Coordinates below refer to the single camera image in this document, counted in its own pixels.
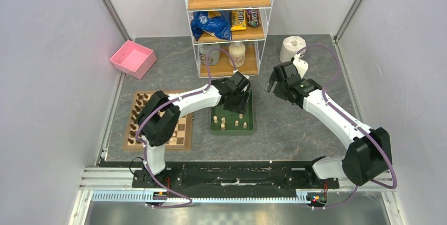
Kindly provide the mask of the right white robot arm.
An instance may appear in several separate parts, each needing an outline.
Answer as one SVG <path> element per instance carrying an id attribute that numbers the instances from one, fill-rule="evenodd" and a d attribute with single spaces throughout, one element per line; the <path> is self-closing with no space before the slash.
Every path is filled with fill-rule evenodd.
<path id="1" fill-rule="evenodd" d="M 377 176 L 392 171 L 389 133 L 384 128 L 373 129 L 347 113 L 317 82 L 302 78 L 292 62 L 273 68 L 265 90 L 315 116 L 346 148 L 344 156 L 314 160 L 304 173 L 308 186 L 319 187 L 329 178 L 346 178 L 363 186 L 378 183 Z"/>

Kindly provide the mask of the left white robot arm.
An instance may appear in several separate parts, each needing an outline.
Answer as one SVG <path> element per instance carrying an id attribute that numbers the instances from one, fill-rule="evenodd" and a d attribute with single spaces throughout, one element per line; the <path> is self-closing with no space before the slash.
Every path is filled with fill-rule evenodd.
<path id="1" fill-rule="evenodd" d="M 153 93 L 137 117 L 138 130 L 135 134 L 135 139 L 143 145 L 146 182 L 155 188 L 164 184 L 166 143 L 173 136 L 180 118 L 215 106 L 244 114 L 250 87 L 249 76 L 236 71 L 230 78 L 210 80 L 195 90 L 174 95 L 163 91 Z"/>

